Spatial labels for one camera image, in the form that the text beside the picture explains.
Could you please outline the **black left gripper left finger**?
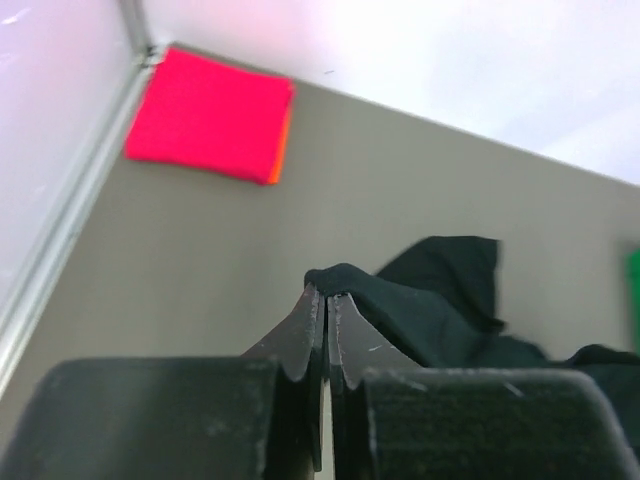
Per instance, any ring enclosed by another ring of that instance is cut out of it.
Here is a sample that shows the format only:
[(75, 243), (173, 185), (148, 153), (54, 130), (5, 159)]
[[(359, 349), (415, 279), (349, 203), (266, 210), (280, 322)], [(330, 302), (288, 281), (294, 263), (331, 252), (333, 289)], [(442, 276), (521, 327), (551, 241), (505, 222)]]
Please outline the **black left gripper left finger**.
[(275, 359), (279, 377), (268, 442), (271, 473), (322, 470), (325, 298), (307, 285), (291, 313), (244, 353)]

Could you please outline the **black t-shirt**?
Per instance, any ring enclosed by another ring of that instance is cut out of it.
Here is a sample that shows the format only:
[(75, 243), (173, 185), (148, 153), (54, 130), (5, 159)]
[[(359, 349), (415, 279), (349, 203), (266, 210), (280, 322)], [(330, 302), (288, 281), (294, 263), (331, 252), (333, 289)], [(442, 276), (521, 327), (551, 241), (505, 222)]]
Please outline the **black t-shirt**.
[(304, 281), (322, 295), (350, 295), (359, 312), (425, 367), (555, 368), (590, 376), (609, 395), (639, 391), (639, 358), (600, 345), (566, 360), (505, 334), (497, 316), (500, 243), (477, 236), (425, 238), (369, 274), (340, 263), (312, 269)]

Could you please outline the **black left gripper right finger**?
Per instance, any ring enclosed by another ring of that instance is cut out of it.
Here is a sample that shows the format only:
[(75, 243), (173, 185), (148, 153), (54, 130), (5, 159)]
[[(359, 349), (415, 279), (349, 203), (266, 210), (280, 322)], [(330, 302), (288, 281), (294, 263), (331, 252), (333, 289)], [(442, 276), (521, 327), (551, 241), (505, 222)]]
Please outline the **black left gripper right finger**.
[(425, 385), (411, 377), (418, 366), (349, 295), (327, 300), (327, 328), (335, 476), (417, 479), (425, 407)]

